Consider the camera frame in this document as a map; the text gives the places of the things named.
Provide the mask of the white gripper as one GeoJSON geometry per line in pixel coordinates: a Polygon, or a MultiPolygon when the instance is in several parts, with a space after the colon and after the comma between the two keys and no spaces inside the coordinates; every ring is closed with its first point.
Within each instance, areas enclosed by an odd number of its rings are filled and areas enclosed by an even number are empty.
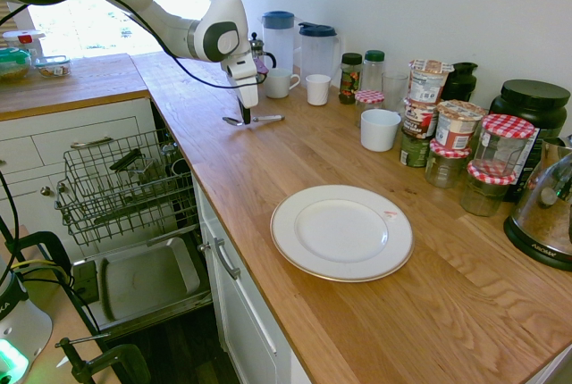
{"type": "Polygon", "coordinates": [[[251,123],[252,108],[258,104],[257,67],[251,53],[229,55],[224,60],[224,71],[240,100],[243,125],[251,123]]]}

